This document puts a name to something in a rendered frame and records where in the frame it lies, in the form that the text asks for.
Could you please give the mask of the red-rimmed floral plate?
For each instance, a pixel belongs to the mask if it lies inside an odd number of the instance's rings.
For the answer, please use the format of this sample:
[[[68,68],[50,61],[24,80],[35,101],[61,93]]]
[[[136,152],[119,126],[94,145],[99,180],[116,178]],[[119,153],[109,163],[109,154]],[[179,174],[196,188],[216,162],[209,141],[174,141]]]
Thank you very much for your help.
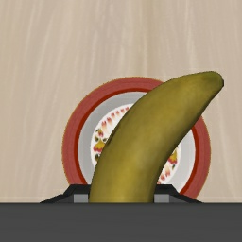
[[[119,78],[101,85],[80,101],[67,122],[62,139],[62,164],[70,184],[92,181],[91,135],[97,122],[111,110],[136,102],[161,84],[153,78]],[[183,178],[176,189],[194,199],[205,184],[211,163],[210,137],[203,119],[197,121],[184,143],[185,151],[181,154],[186,162],[192,161],[193,164],[189,176]]]

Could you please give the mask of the yellow-green banana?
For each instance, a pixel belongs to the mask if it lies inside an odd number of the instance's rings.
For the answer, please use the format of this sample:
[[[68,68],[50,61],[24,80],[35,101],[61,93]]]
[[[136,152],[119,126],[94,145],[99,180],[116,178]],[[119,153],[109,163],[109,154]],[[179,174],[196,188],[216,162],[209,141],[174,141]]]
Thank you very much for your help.
[[[120,120],[95,167],[90,202],[150,203],[166,161],[224,86],[214,71],[159,85]]]

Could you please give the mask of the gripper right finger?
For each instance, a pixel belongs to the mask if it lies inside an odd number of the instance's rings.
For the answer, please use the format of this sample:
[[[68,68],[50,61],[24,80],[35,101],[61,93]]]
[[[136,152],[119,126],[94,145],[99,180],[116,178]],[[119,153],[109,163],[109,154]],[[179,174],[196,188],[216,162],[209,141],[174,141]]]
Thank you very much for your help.
[[[180,194],[172,184],[157,184],[154,203],[199,203],[198,200]]]

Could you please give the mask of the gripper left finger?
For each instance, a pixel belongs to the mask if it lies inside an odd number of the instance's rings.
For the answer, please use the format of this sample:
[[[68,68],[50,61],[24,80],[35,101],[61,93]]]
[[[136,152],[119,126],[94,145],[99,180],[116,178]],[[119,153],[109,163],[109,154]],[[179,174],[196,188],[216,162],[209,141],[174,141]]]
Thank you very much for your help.
[[[71,184],[63,194],[43,200],[43,203],[87,203],[90,188],[90,184]]]

